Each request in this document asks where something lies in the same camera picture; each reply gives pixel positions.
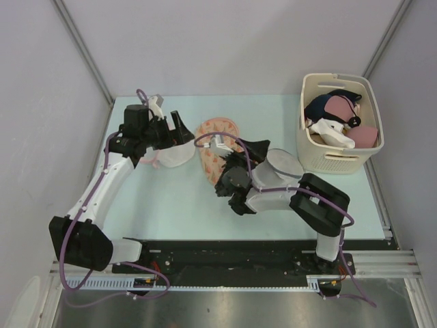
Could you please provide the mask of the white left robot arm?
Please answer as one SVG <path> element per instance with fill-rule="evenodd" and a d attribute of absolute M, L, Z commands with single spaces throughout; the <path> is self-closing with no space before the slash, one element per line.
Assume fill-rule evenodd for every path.
<path fill-rule="evenodd" d="M 194 140 L 177 111 L 166 116 L 147 105 L 128 105 L 124 121 L 107 137 L 102 165 L 79 201 L 63 217 L 51 219 L 48 229 L 61 265 L 102 271 L 126 262 L 136 273 L 147 271 L 151 257 L 142 244 L 129 238 L 111 239 L 103 231 L 107 213 L 120 187 L 148 149 L 177 148 Z"/>

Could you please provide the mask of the white mesh laundry bag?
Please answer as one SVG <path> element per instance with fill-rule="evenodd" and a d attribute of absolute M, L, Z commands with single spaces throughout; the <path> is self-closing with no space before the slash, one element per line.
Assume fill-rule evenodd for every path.
<path fill-rule="evenodd" d="M 253 184 L 259 189 L 295 187 L 303 174 L 298 159 L 280 148 L 269 149 L 264 161 L 252 170 Z"/>

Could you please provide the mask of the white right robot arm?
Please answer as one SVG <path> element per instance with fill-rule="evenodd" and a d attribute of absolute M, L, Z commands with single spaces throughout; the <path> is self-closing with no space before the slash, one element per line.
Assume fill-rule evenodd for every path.
<path fill-rule="evenodd" d="M 268 140 L 242 141 L 232 150 L 221 135 L 209 147 L 225 164 L 214 188 L 238 215 L 272 210 L 295 212 L 317 234 L 315 267 L 331 274 L 339 267 L 342 225 L 350 198 L 325 180 L 306 173 L 289 152 L 271 148 Z"/>

